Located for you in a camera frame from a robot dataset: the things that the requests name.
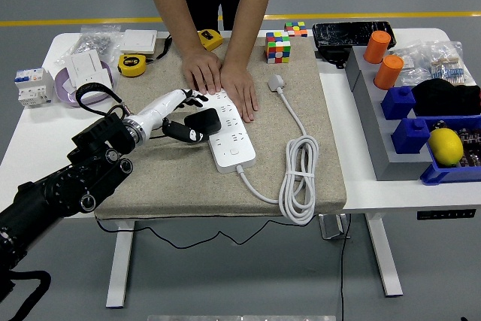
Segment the person's left hand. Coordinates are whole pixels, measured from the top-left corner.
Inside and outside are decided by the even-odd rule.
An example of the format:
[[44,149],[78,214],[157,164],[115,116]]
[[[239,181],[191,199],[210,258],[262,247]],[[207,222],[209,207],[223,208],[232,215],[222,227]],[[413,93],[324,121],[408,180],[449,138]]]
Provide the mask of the person's left hand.
[[255,112],[259,109],[256,88],[253,77],[245,65],[224,61],[220,80],[222,88],[237,108],[241,119],[251,123],[255,119]]

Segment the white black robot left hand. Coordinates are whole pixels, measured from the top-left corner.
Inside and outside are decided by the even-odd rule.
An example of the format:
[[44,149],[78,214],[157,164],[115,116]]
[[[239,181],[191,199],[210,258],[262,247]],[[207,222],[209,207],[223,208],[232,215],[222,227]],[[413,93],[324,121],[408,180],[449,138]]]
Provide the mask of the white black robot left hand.
[[205,136],[194,129],[168,120],[168,115],[185,104],[202,107],[208,98],[191,89],[176,89],[147,105],[138,114],[127,116],[123,123],[135,143],[140,146],[151,138],[152,130],[161,129],[165,136],[186,143],[200,143]]

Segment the person's right hand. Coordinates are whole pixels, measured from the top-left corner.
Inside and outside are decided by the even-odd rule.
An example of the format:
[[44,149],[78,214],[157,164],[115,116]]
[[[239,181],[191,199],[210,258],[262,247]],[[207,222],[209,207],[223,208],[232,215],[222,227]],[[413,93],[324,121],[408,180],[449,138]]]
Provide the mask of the person's right hand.
[[205,49],[192,50],[184,53],[182,60],[182,72],[190,88],[203,95],[221,90],[221,62],[217,55]]

